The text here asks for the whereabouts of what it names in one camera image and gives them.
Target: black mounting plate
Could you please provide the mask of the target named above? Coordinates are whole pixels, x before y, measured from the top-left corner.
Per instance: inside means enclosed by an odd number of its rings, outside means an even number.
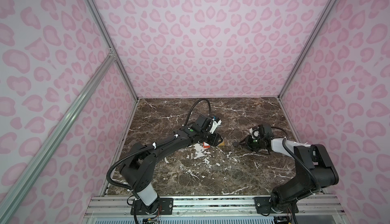
[[[276,213],[272,209],[270,212],[271,205],[270,205],[270,198],[269,197],[254,197],[253,199],[255,201],[255,207],[256,207],[257,214],[268,214],[268,213],[275,214]],[[294,205],[295,205],[294,211],[295,211],[295,213],[298,213],[299,212],[298,207],[296,206],[296,204],[294,204]]]
[[[160,198],[159,205],[161,205],[160,215],[172,215],[173,198]],[[133,205],[131,206],[131,212],[130,212],[130,214],[132,215],[134,215],[134,207],[136,208],[137,215],[149,215],[144,205],[142,204],[142,200],[139,199],[133,201]]]

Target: wall panel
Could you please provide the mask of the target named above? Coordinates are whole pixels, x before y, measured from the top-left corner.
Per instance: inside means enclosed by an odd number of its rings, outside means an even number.
[[[340,0],[282,99],[300,140],[327,147],[356,224],[390,219],[389,29],[389,0]]]
[[[278,95],[327,0],[95,0],[140,97]]]
[[[11,223],[78,223],[97,196],[135,102],[113,64]]]
[[[108,54],[83,0],[0,0],[0,201]]]

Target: brown marble surface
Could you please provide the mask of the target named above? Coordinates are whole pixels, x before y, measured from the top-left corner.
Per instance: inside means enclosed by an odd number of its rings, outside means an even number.
[[[134,115],[121,158],[131,148],[131,142],[150,143],[163,139],[185,121],[188,110],[197,99],[141,99]],[[292,158],[280,153],[260,155],[239,147],[248,130],[268,123],[287,129],[293,134],[275,98],[213,98],[212,115],[221,118],[216,130],[225,146],[203,149],[201,145],[181,149],[159,162],[153,176],[153,187],[160,196],[166,195],[221,195],[268,194],[272,188],[295,175]],[[193,110],[190,120],[208,114],[205,101]],[[274,131],[276,137],[283,132]],[[118,172],[115,180],[124,182]],[[110,186],[108,195],[128,195],[124,188]]]

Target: pink heart pattern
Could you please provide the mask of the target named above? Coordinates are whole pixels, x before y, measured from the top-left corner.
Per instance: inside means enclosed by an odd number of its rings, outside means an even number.
[[[241,97],[279,94],[327,0],[95,1],[139,97]]]
[[[95,107],[97,98],[110,106],[108,112]],[[129,118],[134,105],[115,64],[87,104],[15,213],[14,218],[20,223],[53,223],[53,220],[78,223],[90,197],[100,191],[120,136],[126,130],[124,118]],[[98,127],[103,117],[108,120]],[[95,133],[90,133],[91,129],[95,129]],[[99,141],[100,135],[106,139]],[[4,142],[11,145],[16,137],[19,138],[16,134],[7,135]],[[31,138],[23,143],[21,154],[34,155],[40,145],[38,137]],[[0,146],[0,150],[12,150],[12,147]],[[2,178],[2,184],[12,186],[26,166],[25,163],[13,166]]]
[[[108,50],[83,0],[0,3],[0,193],[6,194]]]
[[[351,223],[390,219],[389,13],[389,0],[340,0],[282,99],[300,141],[327,147]]]

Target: side wall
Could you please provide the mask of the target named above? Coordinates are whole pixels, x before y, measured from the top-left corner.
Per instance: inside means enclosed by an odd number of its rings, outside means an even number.
[[[107,54],[83,0],[0,0],[0,201]]]
[[[390,219],[389,32],[389,0],[340,0],[282,99],[300,141],[327,147],[355,224]]]
[[[80,223],[104,183],[134,104],[113,64],[11,223]]]
[[[139,97],[276,96],[328,0],[95,0]]]

